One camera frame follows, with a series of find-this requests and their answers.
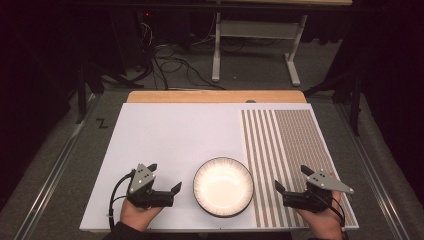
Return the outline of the person's left hand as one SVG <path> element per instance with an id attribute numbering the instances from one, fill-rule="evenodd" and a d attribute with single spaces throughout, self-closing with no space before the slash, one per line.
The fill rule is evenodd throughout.
<path id="1" fill-rule="evenodd" d="M 162 210 L 162 207 L 149 209 L 137 208 L 125 199 L 121 208 L 120 221 L 135 230 L 143 232 Z"/>

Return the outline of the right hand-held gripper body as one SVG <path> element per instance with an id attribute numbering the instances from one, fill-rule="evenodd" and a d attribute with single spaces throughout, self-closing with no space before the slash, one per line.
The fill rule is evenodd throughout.
<path id="1" fill-rule="evenodd" d="M 311 176 L 306 176 L 306 189 L 302 193 L 285 190 L 283 205 L 313 213 L 323 212 L 332 206 L 334 191 L 354 193 L 351 187 L 332 177 L 328 172 L 314 171 Z"/>

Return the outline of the white plate with dark rim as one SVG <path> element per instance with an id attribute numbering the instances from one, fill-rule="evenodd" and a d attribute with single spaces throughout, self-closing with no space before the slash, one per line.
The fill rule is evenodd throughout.
<path id="1" fill-rule="evenodd" d="M 193 193 L 205 212 L 230 218 L 249 206 L 254 194 L 253 178 L 241 162 L 217 157 L 199 167 L 193 179 Z"/>

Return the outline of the aluminium floor rail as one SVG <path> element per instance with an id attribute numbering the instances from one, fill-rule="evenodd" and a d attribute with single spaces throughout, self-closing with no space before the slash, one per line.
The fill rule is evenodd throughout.
<path id="1" fill-rule="evenodd" d="M 391 235 L 395 240 L 410 240 L 409 234 L 407 233 L 404 224 L 399 218 L 397 210 L 393 204 L 393 201 L 389 197 L 376 169 L 374 168 L 371 159 L 366 152 L 365 145 L 363 144 L 359 135 L 356 135 L 350 126 L 349 114 L 344 105 L 335 105 L 337 112 L 342 118 L 344 125 L 346 126 L 351 139 L 355 145 L 355 148 L 360 157 L 360 164 L 365 172 L 367 181 L 370 184 L 370 188 L 377 201 L 380 212 L 383 214 L 384 219 L 390 228 Z"/>
<path id="2" fill-rule="evenodd" d="M 69 156 L 84 128 L 87 116 L 98 103 L 100 95 L 90 94 L 87 111 L 80 115 L 77 98 L 72 98 L 71 110 L 48 134 L 47 139 L 27 168 L 17 187 L 18 202 L 14 206 L 22 213 L 12 240 L 29 240 L 47 207 L 69 162 Z"/>

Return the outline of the black tripod stand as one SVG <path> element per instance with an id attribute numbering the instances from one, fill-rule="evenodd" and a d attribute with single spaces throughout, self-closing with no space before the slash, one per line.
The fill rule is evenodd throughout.
<path id="1" fill-rule="evenodd" d="M 94 63 L 82 64 L 80 66 L 80 69 L 78 70 L 77 76 L 77 99 L 79 112 L 77 124 L 81 124 L 85 117 L 88 115 L 86 87 L 89 87 L 91 92 L 94 94 L 102 94 L 104 92 L 104 85 L 101 80 L 103 76 L 110 77 L 117 83 L 129 88 L 143 88 L 143 85 L 131 82 L 130 80 L 127 80 L 121 75 Z"/>
<path id="2" fill-rule="evenodd" d="M 349 71 L 339 76 L 329 78 L 322 83 L 303 92 L 305 97 L 312 96 L 320 91 L 332 90 L 332 101 L 336 104 L 349 103 L 349 125 L 353 133 L 358 136 L 358 117 L 361 96 L 361 76 L 359 73 Z"/>

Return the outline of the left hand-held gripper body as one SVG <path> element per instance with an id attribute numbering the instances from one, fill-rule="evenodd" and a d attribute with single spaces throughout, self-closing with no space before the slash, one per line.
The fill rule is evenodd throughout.
<path id="1" fill-rule="evenodd" d="M 127 199 L 137 208 L 172 207 L 174 196 L 170 191 L 156 191 L 153 184 L 156 176 L 139 163 L 127 189 Z"/>

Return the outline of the striped placemat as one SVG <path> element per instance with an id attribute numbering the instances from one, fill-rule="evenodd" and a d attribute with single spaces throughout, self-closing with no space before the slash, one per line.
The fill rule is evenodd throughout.
<path id="1" fill-rule="evenodd" d="M 304 191 L 303 165 L 315 172 L 337 173 L 313 110 L 243 110 L 241 126 L 254 182 L 255 225 L 260 229 L 304 228 L 305 221 L 283 205 L 275 183 L 290 192 Z"/>

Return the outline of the white metal stand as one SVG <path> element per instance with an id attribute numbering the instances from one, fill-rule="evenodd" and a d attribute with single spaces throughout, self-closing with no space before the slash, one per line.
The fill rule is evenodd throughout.
<path id="1" fill-rule="evenodd" d="M 258 22 L 241 20 L 222 20 L 221 14 L 215 14 L 215 40 L 212 62 L 212 81 L 220 81 L 221 38 L 257 38 L 274 40 L 291 40 L 291 51 L 284 55 L 285 63 L 293 86 L 300 86 L 301 81 L 294 63 L 308 16 L 302 15 L 296 23 Z"/>

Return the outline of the person's right hand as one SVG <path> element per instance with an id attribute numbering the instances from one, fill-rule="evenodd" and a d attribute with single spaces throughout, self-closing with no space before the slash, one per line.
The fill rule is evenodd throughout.
<path id="1" fill-rule="evenodd" d="M 313 236 L 323 240 L 343 240 L 340 217 L 331 209 L 320 213 L 296 209 L 307 222 Z"/>

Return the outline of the white striped table mat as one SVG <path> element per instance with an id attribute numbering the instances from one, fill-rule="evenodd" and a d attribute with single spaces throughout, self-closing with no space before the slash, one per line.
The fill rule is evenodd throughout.
<path id="1" fill-rule="evenodd" d="M 306 103 L 126 103 L 122 106 L 100 172 L 80 224 L 83 231 L 109 228 L 112 194 L 123 196 L 120 179 L 139 163 L 157 164 L 154 188 L 168 191 L 182 183 L 172 207 L 151 224 L 156 232 L 278 231 L 254 223 L 252 202 L 241 214 L 218 218 L 196 202 L 193 179 L 198 168 L 216 157 L 229 157 L 247 166 L 241 126 L 243 110 L 300 110 Z"/>

